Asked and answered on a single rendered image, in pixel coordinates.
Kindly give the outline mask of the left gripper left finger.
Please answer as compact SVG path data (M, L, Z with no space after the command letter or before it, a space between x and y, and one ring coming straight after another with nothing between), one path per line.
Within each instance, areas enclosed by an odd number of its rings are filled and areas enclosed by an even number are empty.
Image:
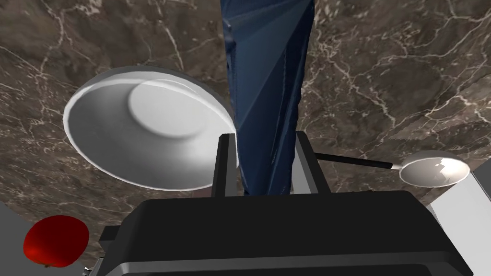
M237 196L236 186L237 155L233 133L225 133L219 137L214 175L212 197Z

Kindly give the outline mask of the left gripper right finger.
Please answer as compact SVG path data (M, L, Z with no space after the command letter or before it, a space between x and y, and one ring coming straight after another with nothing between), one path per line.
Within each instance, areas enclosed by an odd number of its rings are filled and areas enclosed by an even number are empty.
M294 194L330 194L318 159L307 135L296 131L295 157L292 163L292 188Z

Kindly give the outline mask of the dark blue tall object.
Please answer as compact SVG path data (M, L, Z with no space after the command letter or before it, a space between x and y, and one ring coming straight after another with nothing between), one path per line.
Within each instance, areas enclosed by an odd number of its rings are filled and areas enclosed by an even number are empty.
M315 0L221 0L244 192L287 195Z

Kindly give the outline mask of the white bowl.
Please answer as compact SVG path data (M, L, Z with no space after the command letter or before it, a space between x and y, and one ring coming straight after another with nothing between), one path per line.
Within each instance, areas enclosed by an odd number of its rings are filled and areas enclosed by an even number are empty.
M234 134L231 106L182 72L125 66L100 73L65 105L76 151L104 173L162 191L211 186L219 137Z

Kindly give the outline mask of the red apple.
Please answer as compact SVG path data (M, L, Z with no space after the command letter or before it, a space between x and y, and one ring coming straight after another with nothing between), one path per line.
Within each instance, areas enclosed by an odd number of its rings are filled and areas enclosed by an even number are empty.
M25 257L44 268L73 264L85 251L89 230L81 220L65 215L46 217L27 232L23 242Z

